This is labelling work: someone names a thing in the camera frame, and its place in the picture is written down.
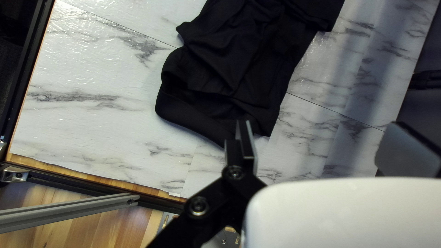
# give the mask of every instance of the white marble sheet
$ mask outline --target white marble sheet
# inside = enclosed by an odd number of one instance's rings
[[[381,130],[396,119],[433,18],[426,9],[433,5],[385,1],[342,114]]]
[[[375,153],[384,132],[342,117],[322,172],[322,178],[373,177]]]
[[[288,92],[343,112],[382,4],[346,0],[332,32],[318,32],[311,42]]]
[[[223,150],[154,112],[163,62],[182,45],[175,28],[205,0],[65,1],[83,10],[57,1],[11,152],[183,197],[217,179]],[[374,175],[408,83],[397,73],[437,2],[345,1],[296,68],[271,137],[255,137],[264,182]]]
[[[320,178],[341,115],[286,94],[271,137],[255,136],[258,177],[266,184]],[[223,149],[202,140],[182,190],[190,197],[221,175]]]
[[[10,152],[180,195],[199,137],[154,111],[173,49],[57,1]]]
[[[64,0],[174,47],[182,46],[176,27],[193,20],[206,0]]]

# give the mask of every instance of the marble surface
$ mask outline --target marble surface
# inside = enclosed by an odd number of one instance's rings
[[[433,18],[415,2],[385,1],[344,115],[381,130],[396,119]]]
[[[175,27],[204,2],[58,0],[10,152],[182,197],[217,179],[223,150],[154,112]],[[438,2],[346,0],[295,69],[271,137],[254,137],[259,178],[373,176]]]
[[[57,1],[10,152],[180,195],[198,136],[154,111],[173,49]]]
[[[182,46],[176,27],[199,15],[206,0],[64,0],[80,9],[148,35]]]

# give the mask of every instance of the black garment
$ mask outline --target black garment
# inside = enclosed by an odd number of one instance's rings
[[[156,113],[222,147],[237,119],[270,136],[294,67],[343,1],[207,0],[176,28],[184,47],[164,63]]]

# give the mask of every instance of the bolt head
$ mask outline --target bolt head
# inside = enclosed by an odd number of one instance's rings
[[[233,180],[240,180],[240,179],[242,179],[243,176],[244,176],[242,167],[236,166],[236,165],[229,166],[227,168],[227,176],[229,178],[233,179]]]
[[[194,216],[204,215],[208,211],[208,202],[204,197],[197,196],[190,202],[190,213]]]

